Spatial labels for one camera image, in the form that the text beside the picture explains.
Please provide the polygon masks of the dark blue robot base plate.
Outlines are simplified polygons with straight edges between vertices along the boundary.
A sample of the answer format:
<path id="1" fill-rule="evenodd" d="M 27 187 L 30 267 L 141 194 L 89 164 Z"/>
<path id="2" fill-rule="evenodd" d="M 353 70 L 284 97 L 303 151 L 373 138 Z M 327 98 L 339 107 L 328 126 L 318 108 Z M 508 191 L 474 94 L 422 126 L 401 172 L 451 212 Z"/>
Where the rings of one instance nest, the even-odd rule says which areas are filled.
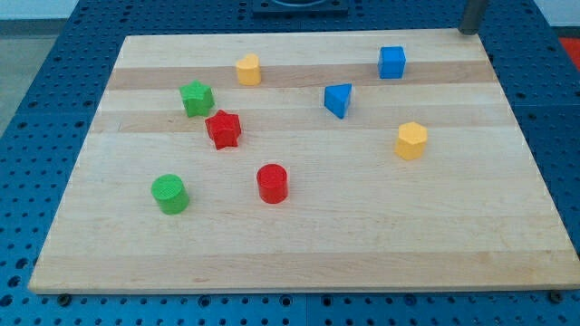
<path id="1" fill-rule="evenodd" d="M 274 14 L 347 14 L 349 0 L 250 0 L 253 16 Z"/>

